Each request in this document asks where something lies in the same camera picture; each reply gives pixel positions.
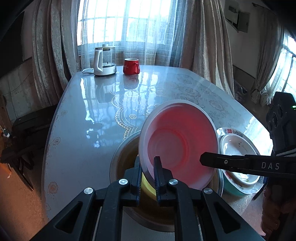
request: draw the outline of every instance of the mug handle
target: mug handle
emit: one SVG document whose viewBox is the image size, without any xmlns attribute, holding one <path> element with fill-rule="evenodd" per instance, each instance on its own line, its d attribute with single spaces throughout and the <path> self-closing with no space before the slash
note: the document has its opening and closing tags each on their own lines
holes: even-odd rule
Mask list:
<svg viewBox="0 0 296 241">
<path fill-rule="evenodd" d="M 139 64 L 138 63 L 135 63 L 135 65 L 137 66 L 137 72 L 135 72 L 135 74 L 139 74 L 140 73 L 140 66 L 139 66 Z"/>
</svg>

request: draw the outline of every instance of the yellow bowl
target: yellow bowl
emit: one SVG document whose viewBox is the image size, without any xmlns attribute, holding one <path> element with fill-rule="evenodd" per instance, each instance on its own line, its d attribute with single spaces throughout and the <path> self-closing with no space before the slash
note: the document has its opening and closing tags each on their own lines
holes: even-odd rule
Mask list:
<svg viewBox="0 0 296 241">
<path fill-rule="evenodd" d="M 156 201 L 156 191 L 147 181 L 144 173 L 142 173 L 142 185 L 141 185 L 141 192 L 147 194 L 150 198 Z"/>
</svg>

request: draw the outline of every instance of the white wall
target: white wall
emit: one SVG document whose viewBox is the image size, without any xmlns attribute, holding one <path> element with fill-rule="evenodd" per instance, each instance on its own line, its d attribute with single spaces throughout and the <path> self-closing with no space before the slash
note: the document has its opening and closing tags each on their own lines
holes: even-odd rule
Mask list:
<svg viewBox="0 0 296 241">
<path fill-rule="evenodd" d="M 224 9 L 225 0 L 220 0 Z M 232 64 L 256 77 L 259 52 L 259 21 L 258 8 L 252 2 L 266 7 L 260 0 L 235 0 L 243 12 L 250 13 L 248 33 L 237 32 L 228 22 L 227 30 L 231 48 Z"/>
<path fill-rule="evenodd" d="M 23 60 L 32 57 L 32 20 L 35 9 L 36 1 L 33 1 L 29 6 L 26 7 L 24 13 L 24 19 L 22 21 L 22 33 L 21 33 L 21 44 L 22 44 L 22 58 Z"/>
</svg>

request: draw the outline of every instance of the kettle handle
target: kettle handle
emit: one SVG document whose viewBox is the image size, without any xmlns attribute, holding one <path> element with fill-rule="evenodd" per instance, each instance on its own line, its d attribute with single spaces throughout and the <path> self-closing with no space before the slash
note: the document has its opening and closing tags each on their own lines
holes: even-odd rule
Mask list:
<svg viewBox="0 0 296 241">
<path fill-rule="evenodd" d="M 94 67 L 103 72 L 103 48 L 95 50 Z"/>
</svg>

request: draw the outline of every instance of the red mug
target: red mug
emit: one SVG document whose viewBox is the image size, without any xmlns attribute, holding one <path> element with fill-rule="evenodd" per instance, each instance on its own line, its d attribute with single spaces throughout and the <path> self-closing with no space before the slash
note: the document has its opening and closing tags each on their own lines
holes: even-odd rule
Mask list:
<svg viewBox="0 0 296 241">
<path fill-rule="evenodd" d="M 139 74 L 140 66 L 137 58 L 126 58 L 124 59 L 123 72 L 127 75 Z"/>
</svg>

